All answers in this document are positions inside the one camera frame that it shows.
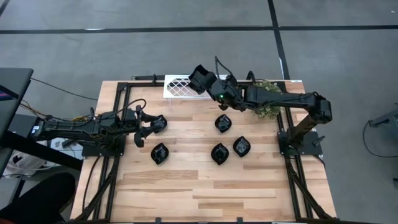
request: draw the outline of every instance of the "black pants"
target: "black pants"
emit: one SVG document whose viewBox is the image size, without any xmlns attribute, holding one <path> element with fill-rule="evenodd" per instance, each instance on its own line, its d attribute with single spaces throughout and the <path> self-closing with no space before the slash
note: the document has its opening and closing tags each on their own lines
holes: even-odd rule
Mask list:
<svg viewBox="0 0 398 224">
<path fill-rule="evenodd" d="M 16 224 L 63 221 L 60 210 L 74 194 L 75 178 L 68 173 L 55 174 L 0 210 L 0 218 Z"/>
</svg>

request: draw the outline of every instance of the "small potted plant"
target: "small potted plant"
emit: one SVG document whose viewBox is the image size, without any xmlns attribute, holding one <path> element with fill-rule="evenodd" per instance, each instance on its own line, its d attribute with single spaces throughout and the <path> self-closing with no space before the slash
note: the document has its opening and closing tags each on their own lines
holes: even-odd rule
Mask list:
<svg viewBox="0 0 398 224">
<path fill-rule="evenodd" d="M 261 87 L 261 88 L 263 88 L 265 90 L 274 92 L 274 93 L 280 93 L 281 92 L 280 88 L 277 86 L 276 83 L 271 83 L 268 80 L 263 80 L 262 82 L 258 82 L 258 83 L 254 84 L 254 85 L 258 86 L 258 87 Z M 266 106 L 266 107 L 259 108 L 259 109 L 253 110 L 253 111 L 258 115 L 259 118 L 268 117 L 270 119 L 273 119 L 279 114 L 280 107 L 278 107 L 278 106 Z"/>
</svg>

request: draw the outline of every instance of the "wooden tabletop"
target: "wooden tabletop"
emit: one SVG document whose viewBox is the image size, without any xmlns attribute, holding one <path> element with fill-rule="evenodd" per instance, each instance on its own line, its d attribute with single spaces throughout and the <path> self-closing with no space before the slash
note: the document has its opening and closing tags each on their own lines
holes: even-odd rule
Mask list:
<svg viewBox="0 0 398 224">
<path fill-rule="evenodd" d="M 301 81 L 285 82 L 288 92 L 304 92 Z M 112 111 L 117 83 L 103 82 L 96 113 Z M 112 222 L 154 222 L 155 217 L 164 222 L 235 222 L 237 217 L 247 222 L 295 220 L 284 158 L 279 154 L 276 119 L 259 119 L 252 111 L 221 111 L 210 99 L 173 99 L 169 108 L 162 93 L 163 87 L 131 89 L 130 101 L 146 99 L 145 113 L 164 115 L 168 126 L 162 133 L 151 134 L 143 148 L 135 146 L 133 134 L 127 137 L 119 165 Z M 214 122 L 222 114 L 227 114 L 233 125 L 228 132 L 219 134 Z M 305 110 L 292 109 L 294 123 L 306 114 Z M 287 128 L 284 112 L 282 115 Z M 249 154 L 243 158 L 232 147 L 240 136 L 251 143 Z M 161 142 L 170 154 L 158 166 L 150 152 Z M 220 166 L 210 156 L 218 143 L 229 150 L 228 160 Z M 95 159 L 89 157 L 83 163 L 71 218 L 81 213 Z M 313 156 L 302 156 L 302 160 L 309 191 L 327 213 L 335 216 L 323 165 Z M 101 166 L 102 158 L 90 180 L 86 206 L 97 191 Z M 302 194 L 299 189 L 297 192 L 305 217 Z M 107 194 L 101 203 L 100 218 L 105 214 Z"/>
</svg>

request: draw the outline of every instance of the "person's leg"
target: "person's leg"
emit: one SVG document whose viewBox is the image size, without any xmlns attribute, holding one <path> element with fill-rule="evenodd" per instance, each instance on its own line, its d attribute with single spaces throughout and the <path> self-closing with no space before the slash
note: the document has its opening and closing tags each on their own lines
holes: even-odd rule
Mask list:
<svg viewBox="0 0 398 224">
<path fill-rule="evenodd" d="M 68 173 L 55 174 L 0 210 L 0 218 L 17 224 L 55 223 L 74 193 L 75 178 Z"/>
</svg>

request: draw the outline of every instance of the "small black bowl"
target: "small black bowl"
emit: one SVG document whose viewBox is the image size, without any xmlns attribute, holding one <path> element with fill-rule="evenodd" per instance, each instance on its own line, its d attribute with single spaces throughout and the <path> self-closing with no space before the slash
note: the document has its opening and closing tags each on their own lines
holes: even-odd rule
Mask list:
<svg viewBox="0 0 398 224">
<path fill-rule="evenodd" d="M 217 130 L 220 131 L 221 134 L 228 131 L 228 129 L 232 126 L 232 121 L 225 114 L 219 116 L 215 122 Z"/>
<path fill-rule="evenodd" d="M 211 158 L 218 164 L 223 164 L 229 156 L 228 149 L 222 143 L 216 145 L 211 151 Z"/>
<path fill-rule="evenodd" d="M 250 142 L 246 140 L 243 136 L 238 138 L 234 142 L 234 151 L 238 154 L 239 157 L 244 157 L 250 151 Z"/>
<path fill-rule="evenodd" d="M 167 159 L 169 150 L 163 143 L 160 143 L 150 152 L 150 156 L 159 165 Z"/>
</svg>

